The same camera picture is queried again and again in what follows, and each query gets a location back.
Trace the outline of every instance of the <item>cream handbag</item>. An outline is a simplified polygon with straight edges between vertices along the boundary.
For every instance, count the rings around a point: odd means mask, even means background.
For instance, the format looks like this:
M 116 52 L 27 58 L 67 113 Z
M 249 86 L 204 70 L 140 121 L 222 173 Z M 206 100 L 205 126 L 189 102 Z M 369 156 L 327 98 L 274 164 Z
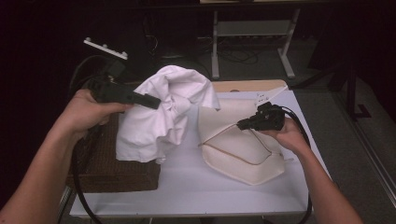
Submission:
M 254 100 L 219 99 L 221 110 L 200 107 L 198 132 L 205 162 L 213 169 L 249 185 L 262 184 L 285 171 L 279 143 L 236 123 L 257 111 Z

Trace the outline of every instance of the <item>wicker basket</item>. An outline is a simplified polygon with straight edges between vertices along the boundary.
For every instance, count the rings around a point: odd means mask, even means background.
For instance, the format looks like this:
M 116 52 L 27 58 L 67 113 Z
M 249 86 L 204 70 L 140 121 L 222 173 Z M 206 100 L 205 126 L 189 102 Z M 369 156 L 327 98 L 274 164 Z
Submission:
M 83 192 L 126 192 L 158 188 L 161 166 L 155 161 L 116 160 L 118 114 L 108 124 L 90 131 L 75 147 Z M 75 188 L 71 169 L 66 185 Z

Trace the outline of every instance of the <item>white tabletop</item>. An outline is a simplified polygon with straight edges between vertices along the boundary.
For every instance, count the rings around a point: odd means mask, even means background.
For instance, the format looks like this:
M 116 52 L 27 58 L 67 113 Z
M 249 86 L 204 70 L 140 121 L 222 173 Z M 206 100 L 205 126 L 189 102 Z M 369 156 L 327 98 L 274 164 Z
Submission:
M 221 98 L 255 99 L 257 92 L 218 93 Z M 297 114 L 322 166 L 318 148 L 292 91 L 283 91 L 273 104 Z M 197 107 L 189 112 L 186 138 L 161 167 L 156 190 L 123 193 L 85 193 L 91 210 L 100 217 L 204 217 L 269 215 L 306 210 L 308 189 L 297 157 L 282 148 L 284 174 L 259 186 L 249 186 L 212 170 L 203 160 L 197 132 Z M 76 198 L 71 216 L 87 217 Z

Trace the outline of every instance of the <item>person's left hand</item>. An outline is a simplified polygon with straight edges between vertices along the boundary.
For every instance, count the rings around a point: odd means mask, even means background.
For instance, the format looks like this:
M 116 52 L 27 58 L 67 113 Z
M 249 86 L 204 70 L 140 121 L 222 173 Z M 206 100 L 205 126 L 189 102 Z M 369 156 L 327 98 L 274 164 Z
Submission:
M 119 103 L 98 104 L 89 90 L 79 90 L 66 106 L 54 126 L 71 134 L 83 137 L 96 124 L 105 124 L 112 113 L 123 112 L 133 105 Z

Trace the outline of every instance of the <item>white towel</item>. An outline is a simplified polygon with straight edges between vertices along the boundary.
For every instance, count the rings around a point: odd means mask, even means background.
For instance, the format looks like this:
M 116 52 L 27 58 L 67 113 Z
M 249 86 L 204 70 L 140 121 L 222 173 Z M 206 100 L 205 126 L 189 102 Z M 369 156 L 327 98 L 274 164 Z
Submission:
M 161 99 L 157 110 L 135 105 L 120 115 L 117 160 L 165 161 L 181 143 L 191 104 L 219 109 L 212 83 L 195 70 L 169 65 L 134 90 Z

